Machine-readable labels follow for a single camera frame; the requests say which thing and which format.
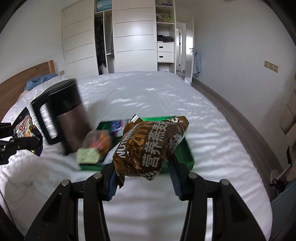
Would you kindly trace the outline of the blue white snack bag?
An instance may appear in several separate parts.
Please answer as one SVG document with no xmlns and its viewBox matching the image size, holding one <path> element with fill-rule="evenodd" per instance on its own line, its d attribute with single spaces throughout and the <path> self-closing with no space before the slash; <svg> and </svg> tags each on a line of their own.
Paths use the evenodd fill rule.
<svg viewBox="0 0 296 241">
<path fill-rule="evenodd" d="M 124 120 L 114 120 L 111 122 L 110 133 L 114 137 L 122 137 L 125 129 Z"/>
</svg>

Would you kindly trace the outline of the blue cloth on door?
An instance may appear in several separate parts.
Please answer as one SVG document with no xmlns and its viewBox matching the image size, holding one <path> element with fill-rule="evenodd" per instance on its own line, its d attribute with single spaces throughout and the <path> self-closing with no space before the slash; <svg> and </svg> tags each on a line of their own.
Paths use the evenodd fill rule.
<svg viewBox="0 0 296 241">
<path fill-rule="evenodd" d="M 193 76 L 196 78 L 201 73 L 201 60 L 197 51 L 194 52 Z"/>
</svg>

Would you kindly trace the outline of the beige puffer jacket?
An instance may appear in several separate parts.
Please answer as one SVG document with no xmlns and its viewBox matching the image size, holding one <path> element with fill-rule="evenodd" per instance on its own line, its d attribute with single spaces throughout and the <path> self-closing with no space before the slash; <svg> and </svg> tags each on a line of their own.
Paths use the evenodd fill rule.
<svg viewBox="0 0 296 241">
<path fill-rule="evenodd" d="M 295 180 L 295 89 L 280 117 L 280 128 L 287 138 L 287 159 L 291 168 L 287 172 L 287 181 Z"/>
</svg>

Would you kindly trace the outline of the wooden headboard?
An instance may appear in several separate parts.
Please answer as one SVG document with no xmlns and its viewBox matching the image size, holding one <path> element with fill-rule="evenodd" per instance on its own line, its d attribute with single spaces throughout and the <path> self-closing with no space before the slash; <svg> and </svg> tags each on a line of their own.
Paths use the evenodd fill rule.
<svg viewBox="0 0 296 241">
<path fill-rule="evenodd" d="M 55 73 L 53 60 L 26 69 L 1 83 L 1 121 L 8 110 L 16 103 L 20 94 L 24 91 L 28 80 L 51 73 Z"/>
</svg>

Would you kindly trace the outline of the clear bag colourful snacks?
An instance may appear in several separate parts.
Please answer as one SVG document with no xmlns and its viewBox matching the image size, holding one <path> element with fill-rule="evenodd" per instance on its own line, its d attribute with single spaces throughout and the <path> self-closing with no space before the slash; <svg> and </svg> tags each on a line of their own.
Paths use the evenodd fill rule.
<svg viewBox="0 0 296 241">
<path fill-rule="evenodd" d="M 82 147 L 77 150 L 76 162 L 78 164 L 98 165 L 103 162 L 110 150 L 111 137 L 109 132 L 92 130 L 86 135 Z"/>
</svg>

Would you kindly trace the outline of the dark butter cookie packet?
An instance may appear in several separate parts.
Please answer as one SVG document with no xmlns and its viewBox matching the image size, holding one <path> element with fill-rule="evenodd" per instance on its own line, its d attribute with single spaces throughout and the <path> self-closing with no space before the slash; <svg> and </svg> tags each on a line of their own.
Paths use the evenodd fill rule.
<svg viewBox="0 0 296 241">
<path fill-rule="evenodd" d="M 43 151 L 43 136 L 36 125 L 33 124 L 33 119 L 27 107 L 21 111 L 12 126 L 14 130 L 14 138 L 37 138 L 37 146 L 29 149 L 29 151 L 37 156 L 41 156 Z"/>
</svg>

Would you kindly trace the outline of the brown oat snack bag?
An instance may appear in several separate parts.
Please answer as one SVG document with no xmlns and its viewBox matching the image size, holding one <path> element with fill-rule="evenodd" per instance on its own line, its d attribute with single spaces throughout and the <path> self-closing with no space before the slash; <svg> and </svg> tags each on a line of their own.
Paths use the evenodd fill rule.
<svg viewBox="0 0 296 241">
<path fill-rule="evenodd" d="M 185 116 L 162 121 L 144 121 L 136 114 L 131 117 L 112 157 L 119 187 L 124 185 L 126 176 L 154 180 L 162 163 L 185 137 L 188 126 Z"/>
</svg>

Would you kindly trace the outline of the blue towel on bed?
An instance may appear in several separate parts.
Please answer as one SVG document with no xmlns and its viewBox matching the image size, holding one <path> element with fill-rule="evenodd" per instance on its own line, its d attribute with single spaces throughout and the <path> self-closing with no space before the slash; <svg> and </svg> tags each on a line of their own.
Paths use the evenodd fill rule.
<svg viewBox="0 0 296 241">
<path fill-rule="evenodd" d="M 42 84 L 54 77 L 57 77 L 57 76 L 58 76 L 58 74 L 56 74 L 56 73 L 50 73 L 50 74 L 45 74 L 45 75 L 42 75 L 39 77 L 34 77 L 34 78 L 27 81 L 24 90 L 30 91 L 33 88 L 37 87 L 38 85 L 40 85 L 40 84 Z"/>
</svg>

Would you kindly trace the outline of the white door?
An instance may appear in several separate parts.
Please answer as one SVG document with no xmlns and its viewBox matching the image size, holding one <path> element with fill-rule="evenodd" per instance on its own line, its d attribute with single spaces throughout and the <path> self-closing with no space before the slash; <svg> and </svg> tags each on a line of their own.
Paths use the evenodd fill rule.
<svg viewBox="0 0 296 241">
<path fill-rule="evenodd" d="M 195 45 L 194 17 L 186 22 L 186 64 L 185 64 L 185 82 L 189 85 L 193 78 L 194 65 L 194 45 Z"/>
</svg>

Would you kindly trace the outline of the black and bronze kettle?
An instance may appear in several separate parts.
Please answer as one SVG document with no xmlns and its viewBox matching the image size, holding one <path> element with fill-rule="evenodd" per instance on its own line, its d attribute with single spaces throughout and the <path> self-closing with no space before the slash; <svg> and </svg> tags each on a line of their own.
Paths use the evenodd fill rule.
<svg viewBox="0 0 296 241">
<path fill-rule="evenodd" d="M 44 105 L 57 132 L 55 138 L 50 136 L 42 118 L 41 107 Z M 36 97 L 31 106 L 47 143 L 50 145 L 61 143 L 65 155 L 81 148 L 86 135 L 92 131 L 76 79 L 52 85 Z"/>
</svg>

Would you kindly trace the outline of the white wardrobe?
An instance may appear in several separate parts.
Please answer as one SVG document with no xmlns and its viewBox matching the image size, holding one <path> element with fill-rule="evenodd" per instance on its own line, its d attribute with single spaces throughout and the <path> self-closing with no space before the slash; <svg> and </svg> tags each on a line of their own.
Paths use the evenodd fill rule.
<svg viewBox="0 0 296 241">
<path fill-rule="evenodd" d="M 174 1 L 76 1 L 62 10 L 70 77 L 176 72 Z"/>
</svg>

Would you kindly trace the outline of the green tray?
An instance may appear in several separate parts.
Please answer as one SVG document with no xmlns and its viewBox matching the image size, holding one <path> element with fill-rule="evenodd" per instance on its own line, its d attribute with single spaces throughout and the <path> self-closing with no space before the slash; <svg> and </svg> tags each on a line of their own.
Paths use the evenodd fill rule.
<svg viewBox="0 0 296 241">
<path fill-rule="evenodd" d="M 189 121 L 185 116 L 105 121 L 87 134 L 76 161 L 85 170 L 114 163 L 117 173 L 144 176 L 159 173 L 171 154 L 192 167 L 184 140 Z"/>
</svg>

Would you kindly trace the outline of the gold wall switch plate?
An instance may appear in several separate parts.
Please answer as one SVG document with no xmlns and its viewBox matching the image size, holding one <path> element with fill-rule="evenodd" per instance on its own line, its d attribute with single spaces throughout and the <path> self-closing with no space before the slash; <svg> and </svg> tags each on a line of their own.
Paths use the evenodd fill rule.
<svg viewBox="0 0 296 241">
<path fill-rule="evenodd" d="M 273 63 L 270 63 L 268 61 L 264 61 L 264 67 L 278 73 L 278 66 Z"/>
</svg>

